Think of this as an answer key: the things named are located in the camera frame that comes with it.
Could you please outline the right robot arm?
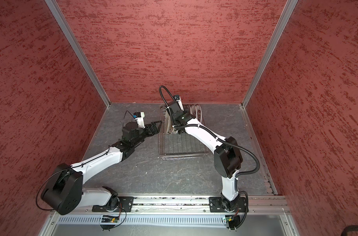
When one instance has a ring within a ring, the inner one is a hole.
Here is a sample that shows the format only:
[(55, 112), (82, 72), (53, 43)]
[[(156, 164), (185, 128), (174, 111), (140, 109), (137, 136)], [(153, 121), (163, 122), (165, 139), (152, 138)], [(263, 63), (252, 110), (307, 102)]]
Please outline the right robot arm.
[(177, 101), (168, 103), (166, 111), (174, 130), (196, 138), (213, 153), (214, 168), (222, 177), (222, 207), (226, 211), (234, 211), (240, 200), (237, 173), (243, 162), (236, 140), (233, 137), (217, 135), (202, 125)]

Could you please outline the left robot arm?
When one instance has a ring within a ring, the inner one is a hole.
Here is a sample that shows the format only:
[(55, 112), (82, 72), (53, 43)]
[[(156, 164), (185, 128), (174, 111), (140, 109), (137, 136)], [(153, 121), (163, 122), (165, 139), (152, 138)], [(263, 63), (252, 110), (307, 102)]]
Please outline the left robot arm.
[(107, 212), (120, 211), (118, 193), (110, 187), (84, 188), (83, 185), (105, 169), (125, 161), (146, 138), (160, 132), (162, 121), (144, 127), (129, 122), (122, 129), (122, 138), (104, 152), (87, 160), (68, 165), (58, 165), (47, 179), (40, 198), (60, 215), (78, 207), (96, 206)]

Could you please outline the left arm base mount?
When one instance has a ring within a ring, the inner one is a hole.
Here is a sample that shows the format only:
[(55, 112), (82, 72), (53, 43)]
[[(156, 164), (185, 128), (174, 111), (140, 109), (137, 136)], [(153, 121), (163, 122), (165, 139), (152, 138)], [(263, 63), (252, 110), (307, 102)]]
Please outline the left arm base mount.
[(92, 212), (130, 212), (133, 206), (134, 197), (112, 196), (111, 199), (104, 206), (95, 205), (92, 207)]

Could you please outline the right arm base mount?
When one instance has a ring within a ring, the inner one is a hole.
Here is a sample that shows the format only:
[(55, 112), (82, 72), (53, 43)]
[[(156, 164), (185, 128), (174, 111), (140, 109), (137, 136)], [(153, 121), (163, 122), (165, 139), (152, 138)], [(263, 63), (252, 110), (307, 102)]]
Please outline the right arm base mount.
[(223, 199), (222, 197), (209, 197), (209, 210), (210, 212), (214, 213), (236, 213), (236, 212), (244, 212), (247, 207), (246, 198), (239, 197), (237, 201), (232, 201), (229, 203), (227, 199)]

